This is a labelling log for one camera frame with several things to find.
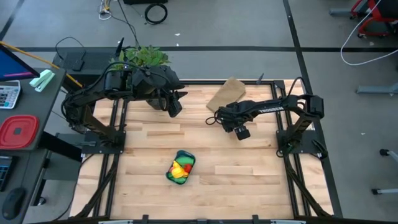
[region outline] gray desk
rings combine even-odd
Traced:
[[[30,146],[17,151],[0,150],[0,155],[17,157],[16,165],[14,166],[10,179],[6,184],[5,191],[0,192],[0,207],[2,207],[4,199],[12,189],[23,187],[26,190],[20,214],[11,221],[4,219],[3,216],[0,215],[0,223],[22,223],[29,206],[29,202],[34,194],[35,187],[39,181],[39,176],[44,168],[49,150],[60,153],[59,145],[54,148],[49,147],[50,143],[52,144],[56,137],[44,132],[44,127],[50,116],[58,91],[65,77],[65,70],[54,70],[54,72],[55,76],[53,80],[51,80],[42,93],[36,92],[34,88],[29,85],[30,80],[21,80],[23,93],[20,95],[16,107],[12,110],[0,110],[0,122],[4,122],[4,120],[9,116],[24,114],[34,115],[39,119],[37,135]],[[71,147],[71,150],[75,150],[75,155],[77,155],[78,153],[76,149],[80,149],[74,146]]]

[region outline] wooden tabletop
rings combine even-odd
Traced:
[[[285,84],[289,90],[292,80],[285,80]],[[219,88],[186,86],[188,95],[180,100],[183,110],[176,118],[154,111],[145,101],[129,103],[126,148],[119,160],[111,218],[141,219],[144,214],[150,219],[251,219],[254,214],[261,219],[293,218],[284,162],[275,155],[275,114],[262,114],[247,123],[251,137],[238,141],[221,125],[205,124],[213,115],[206,104]],[[292,92],[302,93],[300,84]],[[269,85],[246,85],[242,100],[268,99],[272,99]],[[95,116],[104,124],[109,124],[112,105],[109,100],[96,104]],[[297,116],[292,114],[292,118],[295,121]],[[184,185],[165,177],[180,149],[197,159]],[[93,156],[81,168],[71,216],[96,190],[102,157]],[[333,213],[320,161],[308,154],[300,158],[307,188],[327,212]],[[303,214],[298,189],[296,194]]]

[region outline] white cable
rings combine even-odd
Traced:
[[[106,18],[102,18],[101,17],[101,12],[105,13],[105,14],[109,14],[109,17]],[[108,20],[110,18],[112,18],[112,14],[110,11],[105,9],[105,2],[104,0],[101,0],[101,4],[98,6],[98,18],[102,21]]]
[[[109,14],[109,17],[107,17],[107,18],[101,18],[101,14],[98,14],[98,18],[99,18],[100,20],[104,21],[104,20],[108,20],[108,19],[112,18],[111,12],[105,10],[104,13]]]
[[[351,38],[351,36],[354,34],[354,32],[356,31],[356,29],[365,21],[365,19],[367,19],[367,18],[372,14],[373,10],[375,10],[375,8],[377,8],[377,5],[378,5],[381,1],[382,1],[382,0],[379,0],[379,2],[376,3],[376,5],[374,6],[374,8],[365,16],[365,18],[363,18],[363,20],[362,20],[361,22],[359,22],[358,25],[356,25],[356,27],[353,29],[353,31],[352,31],[352,32],[350,33],[350,35],[348,36],[346,42],[345,42],[345,43],[343,44],[343,46],[341,47],[341,49],[340,49],[340,56],[341,56],[341,59],[343,59],[344,63],[346,63],[347,65],[352,65],[352,66],[364,65],[364,64],[367,64],[367,63],[369,63],[369,62],[374,62],[374,61],[376,61],[376,60],[379,60],[379,59],[388,57],[388,56],[390,56],[390,55],[395,54],[395,53],[398,52],[398,50],[395,50],[395,51],[393,51],[393,52],[391,52],[391,53],[389,53],[389,54],[387,54],[387,55],[383,55],[383,56],[381,56],[381,57],[378,57],[378,58],[375,58],[375,59],[372,59],[372,60],[368,60],[367,62],[361,62],[361,63],[349,63],[349,62],[347,62],[347,61],[344,59],[344,56],[343,56],[343,49],[344,49],[344,47],[346,46],[347,42],[349,41],[349,39]]]

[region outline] concrete floor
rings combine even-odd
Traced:
[[[340,47],[357,21],[331,17],[328,10],[351,7],[354,2],[289,0],[301,47]],[[18,0],[0,1],[0,30],[17,3]],[[98,19],[99,3],[100,0],[25,0],[4,41],[17,47],[54,47],[60,39],[71,35],[87,47],[114,47],[121,37],[126,38],[126,44],[134,45],[126,24]],[[129,22],[135,25],[142,45],[294,47],[284,4],[279,0],[170,0],[169,17],[157,26],[145,25],[145,20],[131,6],[122,3],[122,7]],[[134,7],[143,14],[146,5]],[[124,19],[116,1],[111,1],[111,11],[115,17]],[[62,47],[76,46],[73,41],[62,44]],[[347,45],[397,46],[396,37],[353,37]],[[35,54],[47,60],[55,55],[54,52]],[[295,52],[173,51],[168,54],[170,66],[180,78],[258,78],[264,73],[264,78],[282,79],[301,75]],[[350,62],[380,55],[345,54]],[[350,67],[342,62],[339,53],[304,52],[303,56],[313,92],[325,99],[322,127],[343,216],[398,221],[398,194],[374,196],[370,193],[375,187],[398,187],[397,164],[378,153],[380,148],[396,146],[398,97],[355,93],[358,85],[396,82],[397,57]],[[33,67],[45,67],[30,58],[21,58]],[[70,132],[62,118],[52,114],[50,120],[47,131]],[[70,202],[73,186],[73,182],[49,183],[44,192],[49,203],[30,209],[25,222],[57,217]]]

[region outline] desk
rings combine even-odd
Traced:
[[[22,203],[20,214],[11,221],[5,220],[3,216],[0,215],[0,223],[22,223],[29,206],[29,202],[34,194],[40,173],[42,173],[42,169],[44,168],[44,163],[49,154],[49,150],[59,152],[59,149],[46,147],[48,144],[43,144],[43,142],[40,142],[43,139],[53,140],[55,138],[44,132],[44,127],[50,116],[55,99],[57,99],[58,91],[65,77],[65,71],[54,70],[54,72],[55,76],[42,93],[36,92],[34,88],[29,85],[30,80],[21,80],[23,93],[19,97],[16,107],[12,110],[0,110],[0,122],[4,122],[4,120],[9,116],[20,114],[34,115],[39,119],[39,128],[32,144],[25,149],[18,151],[0,151],[0,155],[2,156],[16,156],[18,158],[16,165],[14,166],[14,170],[12,171],[10,179],[6,185],[5,191],[0,192],[0,206],[12,189],[16,187],[23,187],[26,190],[26,195]],[[72,151],[68,155],[74,155],[75,159],[77,159],[78,154],[76,151],[73,154]]]
[[[291,80],[286,80],[286,89],[291,84]],[[154,111],[144,101],[128,104],[127,138],[119,160],[111,219],[141,219],[144,214],[150,220],[241,220],[251,219],[254,214],[261,219],[293,218],[284,162],[275,155],[275,113],[262,114],[253,123],[247,123],[251,137],[243,141],[238,141],[233,133],[225,133],[219,124],[207,126],[205,119],[213,113],[206,104],[220,86],[186,86],[182,91],[188,91],[188,95],[180,99],[183,110],[176,118]],[[299,85],[292,92],[302,93]],[[268,99],[272,99],[269,85],[246,85],[243,100]],[[98,101],[94,115],[109,124],[112,106],[112,101]],[[292,114],[292,118],[295,121],[297,116]],[[179,149],[197,158],[184,185],[165,178]],[[96,190],[102,157],[93,156],[81,168],[71,216],[83,208]],[[307,188],[327,212],[333,213],[325,181],[328,177],[321,162],[308,154],[300,154],[300,158]],[[298,189],[296,195],[301,205]]]

